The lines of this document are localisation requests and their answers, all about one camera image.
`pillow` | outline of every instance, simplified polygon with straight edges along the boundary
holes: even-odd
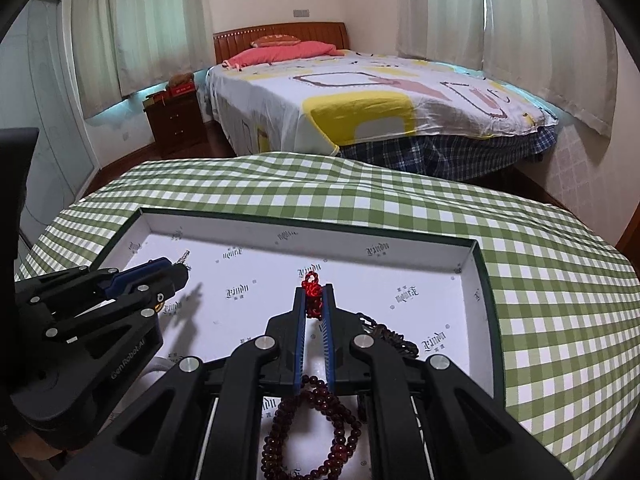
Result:
[[[316,56],[344,56],[344,53],[336,50],[335,45],[329,43],[301,41],[299,44],[292,46],[250,48],[240,54],[236,54],[231,59],[223,61],[222,66],[240,70],[245,66],[288,61],[290,59],[307,59]]]
[[[295,36],[289,34],[271,34],[270,36],[263,36],[255,41],[251,42],[251,46],[258,48],[261,46],[291,46],[297,45],[300,40]]]

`open box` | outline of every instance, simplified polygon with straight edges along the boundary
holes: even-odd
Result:
[[[94,268],[135,267],[189,251],[190,278],[159,313],[164,345],[158,356],[178,362],[219,359],[262,335],[270,317],[292,308],[295,288],[314,270],[333,283],[339,308],[363,312],[404,334],[418,359],[447,355],[504,404],[502,351],[495,305],[474,240],[339,224],[141,209],[119,229]],[[307,320],[304,373],[325,378],[318,320]],[[148,387],[161,372],[132,387]],[[265,398],[261,433],[278,399]],[[343,399],[355,411],[355,398]],[[370,478],[366,426],[340,478]],[[289,432],[285,463],[302,474],[326,459],[332,426],[300,409]]]

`bed headboard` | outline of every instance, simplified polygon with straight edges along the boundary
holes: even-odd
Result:
[[[251,48],[251,42],[269,34],[290,34],[302,41],[324,41],[336,48],[349,48],[347,28],[342,22],[297,22],[257,25],[217,32],[213,35],[216,63]]]

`bolt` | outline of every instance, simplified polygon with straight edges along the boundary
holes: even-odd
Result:
[[[200,361],[195,357],[185,357],[178,366],[183,372],[194,372],[200,367]]]
[[[358,348],[369,348],[373,346],[373,338],[369,334],[360,334],[353,338],[353,344]]]
[[[255,340],[255,345],[260,350],[268,350],[269,348],[273,348],[276,344],[276,340],[268,335],[261,335],[259,338]]]
[[[449,368],[451,361],[449,361],[449,358],[444,355],[436,354],[429,359],[429,364],[436,370],[446,370]]]

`light green curtain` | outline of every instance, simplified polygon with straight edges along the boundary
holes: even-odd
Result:
[[[482,68],[484,0],[399,0],[398,52]]]
[[[596,0],[487,0],[484,71],[609,137],[616,33]]]
[[[111,10],[122,95],[212,65],[208,0],[111,0]]]
[[[85,119],[122,100],[109,1],[72,0],[71,4],[71,41]]]

